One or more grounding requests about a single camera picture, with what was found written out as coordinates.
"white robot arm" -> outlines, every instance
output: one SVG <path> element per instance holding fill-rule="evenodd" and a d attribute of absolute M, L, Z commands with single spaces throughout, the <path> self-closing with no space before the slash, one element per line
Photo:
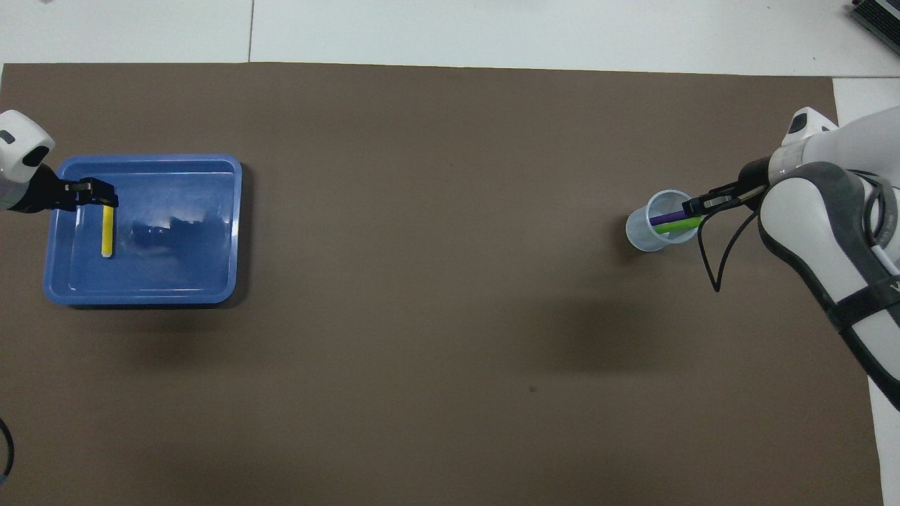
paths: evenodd
<path fill-rule="evenodd" d="M 0 113 L 0 208 L 38 212 L 74 211 L 78 205 L 88 203 L 119 205 L 113 187 L 104 181 L 92 177 L 62 180 L 44 165 L 44 158 L 55 144 L 24 114 Z"/>
<path fill-rule="evenodd" d="M 758 211 L 763 243 L 803 278 L 900 410 L 898 133 L 900 107 L 840 129 L 801 109 L 770 157 L 747 164 L 735 183 L 685 203 L 684 213 L 710 214 L 738 203 Z M 766 191 L 746 202 L 737 196 L 761 188 Z"/>

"purple marker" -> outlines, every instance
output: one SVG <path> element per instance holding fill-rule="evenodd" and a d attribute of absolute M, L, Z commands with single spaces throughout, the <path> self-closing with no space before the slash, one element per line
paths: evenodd
<path fill-rule="evenodd" d="M 676 211 L 670 212 L 669 214 L 663 214 L 662 216 L 654 216 L 650 219 L 650 225 L 655 227 L 656 225 L 662 225 L 663 223 L 671 223 L 673 221 L 686 220 L 690 218 L 684 211 Z"/>

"white floor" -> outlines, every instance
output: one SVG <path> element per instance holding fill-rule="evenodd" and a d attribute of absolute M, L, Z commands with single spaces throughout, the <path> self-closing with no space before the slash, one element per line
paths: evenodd
<path fill-rule="evenodd" d="M 834 93 L 846 123 L 900 104 L 900 56 L 849 8 L 850 0 L 0 0 L 0 76 L 3 63 L 188 61 L 828 76 L 842 77 Z M 885 505 L 900 506 L 900 413 L 870 392 Z"/>

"green pen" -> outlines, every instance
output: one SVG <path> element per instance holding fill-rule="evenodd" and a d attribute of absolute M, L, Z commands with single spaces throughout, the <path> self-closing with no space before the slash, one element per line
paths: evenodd
<path fill-rule="evenodd" d="M 658 234 L 677 232 L 679 230 L 695 229 L 700 226 L 701 221 L 703 221 L 702 216 L 695 216 L 694 218 L 687 218 L 686 220 L 671 221 L 669 223 L 663 223 L 662 225 L 656 225 L 653 229 L 656 230 L 656 233 Z"/>

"yellow marker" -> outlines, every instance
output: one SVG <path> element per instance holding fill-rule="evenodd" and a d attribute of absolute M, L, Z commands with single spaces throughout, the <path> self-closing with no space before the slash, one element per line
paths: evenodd
<path fill-rule="evenodd" d="M 103 258 L 111 258 L 113 256 L 113 230 L 115 223 L 115 210 L 105 205 L 103 207 L 103 238 L 100 244 L 100 254 Z"/>

